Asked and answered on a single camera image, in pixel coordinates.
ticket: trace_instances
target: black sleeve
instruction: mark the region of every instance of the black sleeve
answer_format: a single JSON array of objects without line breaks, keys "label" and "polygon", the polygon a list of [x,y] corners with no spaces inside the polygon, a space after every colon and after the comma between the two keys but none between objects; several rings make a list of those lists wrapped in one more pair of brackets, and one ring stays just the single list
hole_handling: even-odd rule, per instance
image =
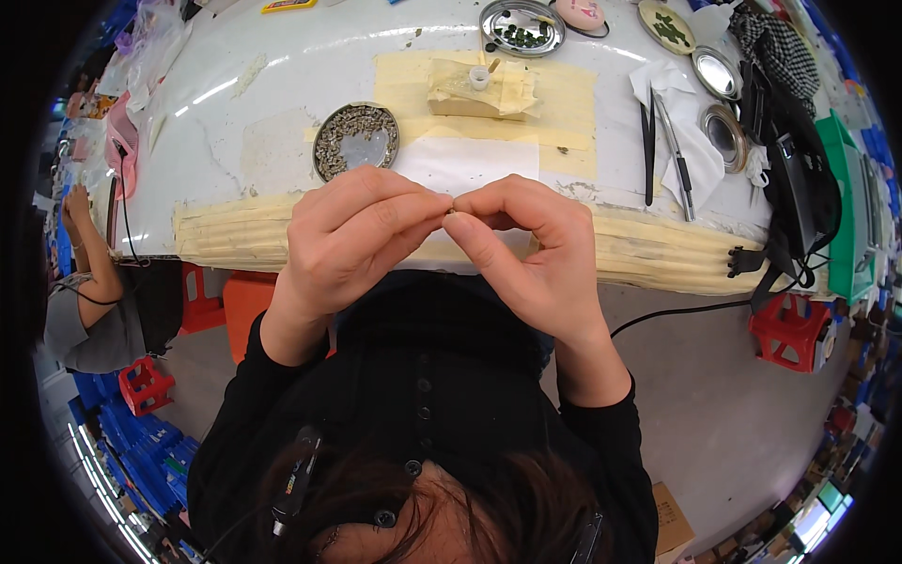
[{"label": "black sleeve", "polygon": [[601,460],[603,489],[616,505],[610,508],[617,517],[612,523],[614,561],[650,564],[658,544],[658,508],[651,480],[642,466],[642,433],[635,397],[636,381],[632,380],[630,392],[619,403],[586,408],[561,398],[560,414],[565,425]]},{"label": "black sleeve", "polygon": [[242,496],[233,491],[233,482],[240,481],[237,478],[244,467],[235,461],[248,456],[259,428],[282,394],[322,362],[329,349],[329,339],[324,334],[306,364],[280,365],[263,351],[262,317],[261,313],[251,325],[247,353],[225,389],[216,421],[188,473],[191,530],[207,548],[247,511],[247,500],[239,499]]}]

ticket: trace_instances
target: fingernail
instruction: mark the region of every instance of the fingernail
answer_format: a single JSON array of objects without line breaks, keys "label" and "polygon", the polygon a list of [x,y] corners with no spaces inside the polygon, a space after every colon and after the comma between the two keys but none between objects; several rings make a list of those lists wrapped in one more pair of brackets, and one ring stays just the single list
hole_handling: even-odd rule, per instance
[{"label": "fingernail", "polygon": [[470,225],[470,222],[464,218],[466,215],[463,212],[456,212],[453,214],[448,214],[442,219],[442,227],[451,227],[452,229],[456,229],[458,232],[463,230],[472,229],[473,226]]}]

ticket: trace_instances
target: orange stool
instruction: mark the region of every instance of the orange stool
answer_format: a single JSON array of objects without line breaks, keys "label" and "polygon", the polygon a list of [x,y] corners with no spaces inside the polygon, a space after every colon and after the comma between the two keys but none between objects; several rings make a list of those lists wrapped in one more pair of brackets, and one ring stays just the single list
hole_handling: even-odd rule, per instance
[{"label": "orange stool", "polygon": [[[128,379],[128,375],[134,372],[134,378]],[[128,409],[132,410],[135,417],[141,417],[151,411],[160,408],[167,403],[172,403],[172,398],[166,395],[166,391],[175,385],[175,378],[164,376],[153,367],[153,359],[149,356],[138,359],[133,365],[119,371],[119,392],[122,393]],[[152,403],[142,407],[142,403]]]},{"label": "orange stool", "polygon": [[226,309],[218,298],[204,295],[204,267],[181,264],[182,314],[179,335],[197,333],[226,323]]},{"label": "orange stool", "polygon": [[276,274],[235,271],[225,283],[225,328],[235,364],[244,360],[247,336],[253,320],[270,307],[276,289]]},{"label": "orange stool", "polygon": [[[799,313],[798,308],[805,308]],[[819,301],[798,294],[777,296],[749,318],[749,331],[758,338],[758,358],[795,370],[816,372],[833,352],[833,319],[830,310]],[[797,360],[786,358],[787,347],[796,352]]]}]

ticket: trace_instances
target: pink round container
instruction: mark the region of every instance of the pink round container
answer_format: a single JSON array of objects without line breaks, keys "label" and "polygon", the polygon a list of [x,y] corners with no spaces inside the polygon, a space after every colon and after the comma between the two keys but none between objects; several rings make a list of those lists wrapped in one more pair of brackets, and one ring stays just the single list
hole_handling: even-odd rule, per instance
[{"label": "pink round container", "polygon": [[604,12],[593,0],[557,0],[557,13],[578,30],[593,32],[604,25]]}]

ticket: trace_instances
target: checkered cloth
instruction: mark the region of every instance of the checkered cloth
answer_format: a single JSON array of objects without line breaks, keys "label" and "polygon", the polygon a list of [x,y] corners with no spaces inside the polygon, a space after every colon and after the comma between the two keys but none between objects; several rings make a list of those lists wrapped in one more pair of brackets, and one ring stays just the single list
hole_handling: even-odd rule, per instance
[{"label": "checkered cloth", "polygon": [[789,23],[770,14],[753,14],[744,5],[736,7],[730,31],[739,40],[747,60],[757,63],[771,80],[780,82],[801,100],[812,119],[812,97],[821,86],[815,58]]}]

